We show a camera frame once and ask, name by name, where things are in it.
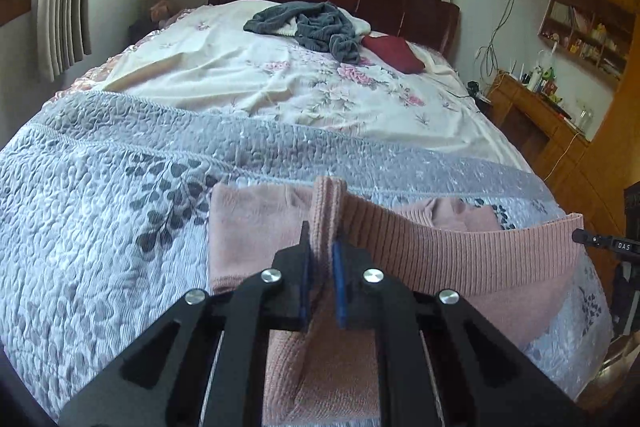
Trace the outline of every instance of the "pink sweater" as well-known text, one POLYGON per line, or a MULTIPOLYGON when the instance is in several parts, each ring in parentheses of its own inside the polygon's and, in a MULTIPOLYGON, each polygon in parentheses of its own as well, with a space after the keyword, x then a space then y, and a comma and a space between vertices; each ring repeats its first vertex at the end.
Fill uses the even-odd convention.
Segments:
POLYGON ((338 228, 366 248, 373 265, 409 288, 459 291, 507 338, 524 346, 559 312, 580 253, 571 234, 582 216, 524 230, 500 230, 491 207, 437 199, 394 211, 348 194, 334 178, 310 187, 217 185, 209 214, 209 280, 235 288, 295 245, 310 222, 316 311, 306 334, 274 331, 264 422, 328 423, 379 415, 373 335, 335 323, 331 244, 338 228))

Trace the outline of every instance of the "quilted bedspread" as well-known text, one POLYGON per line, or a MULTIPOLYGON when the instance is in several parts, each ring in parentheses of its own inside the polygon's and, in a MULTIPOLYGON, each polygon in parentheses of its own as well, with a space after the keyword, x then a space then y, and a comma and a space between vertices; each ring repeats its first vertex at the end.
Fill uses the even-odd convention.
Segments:
MULTIPOLYGON (((492 162, 124 94, 48 104, 0 152, 0 340, 56 419, 66 401, 184 292, 207 287, 217 183, 344 178, 385 206, 491 204, 505 229, 562 216, 534 175, 492 162)), ((586 256, 526 354, 571 397, 597 370, 610 316, 586 256)))

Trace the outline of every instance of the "silver screw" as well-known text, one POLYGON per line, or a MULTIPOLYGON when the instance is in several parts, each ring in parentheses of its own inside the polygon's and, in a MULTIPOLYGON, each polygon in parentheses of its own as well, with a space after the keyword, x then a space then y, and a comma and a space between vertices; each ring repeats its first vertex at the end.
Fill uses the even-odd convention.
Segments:
POLYGON ((186 293, 186 295, 184 296, 184 300, 186 300, 187 304, 189 305, 200 304, 202 301, 204 301, 205 297, 206 295, 204 291, 193 289, 193 290, 189 290, 186 293))
POLYGON ((460 300, 460 294, 454 290, 442 290, 438 297, 443 304, 455 304, 460 300))
POLYGON ((368 270, 364 270, 362 276, 364 277, 364 280, 373 284, 379 283, 385 278, 385 274, 378 268, 369 268, 368 270))
POLYGON ((277 282, 282 279, 282 273, 280 272, 280 270, 277 270, 275 268, 268 268, 266 270, 263 270, 263 272, 260 274, 260 277, 266 283, 277 282))

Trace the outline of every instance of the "dark red pillow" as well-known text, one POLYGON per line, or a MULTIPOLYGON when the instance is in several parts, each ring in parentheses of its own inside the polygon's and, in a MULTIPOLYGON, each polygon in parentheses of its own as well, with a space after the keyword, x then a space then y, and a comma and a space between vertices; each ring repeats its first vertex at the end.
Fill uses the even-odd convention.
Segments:
POLYGON ((412 74, 424 71, 424 63, 414 55, 409 44, 402 37, 367 35, 362 39, 362 45, 401 73, 412 74))

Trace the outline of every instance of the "power cord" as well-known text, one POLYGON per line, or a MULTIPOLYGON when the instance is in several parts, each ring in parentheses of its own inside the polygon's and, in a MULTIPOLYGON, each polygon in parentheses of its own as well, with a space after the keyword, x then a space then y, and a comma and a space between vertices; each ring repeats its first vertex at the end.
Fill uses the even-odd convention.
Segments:
POLYGON ((562 160, 562 158, 564 158, 566 156, 566 154, 569 152, 569 149, 571 149, 571 146, 574 144, 574 140, 578 137, 578 134, 574 134, 573 139, 571 140, 571 143, 569 144, 569 147, 566 148, 566 151, 564 151, 564 153, 562 153, 562 156, 560 156, 558 158, 558 161, 556 162, 556 164, 554 165, 554 168, 551 169, 551 172, 549 172, 549 174, 546 176, 546 178, 543 180, 543 182, 546 182, 550 177, 551 174, 554 173, 554 171, 556 170, 556 168, 558 167, 558 165, 560 165, 560 162, 562 160))
POLYGON ((476 55, 476 59, 474 60, 474 68, 476 67, 476 62, 478 58, 482 55, 482 59, 480 61, 480 79, 484 80, 486 78, 491 78, 495 71, 498 70, 498 57, 495 53, 495 36, 498 32, 504 27, 504 25, 509 21, 511 17, 511 13, 513 12, 513 6, 516 0, 508 0, 506 6, 504 7, 504 11, 502 12, 502 16, 500 17, 500 22, 496 26, 494 32, 491 35, 491 39, 486 46, 482 46, 478 49, 478 54, 476 55))

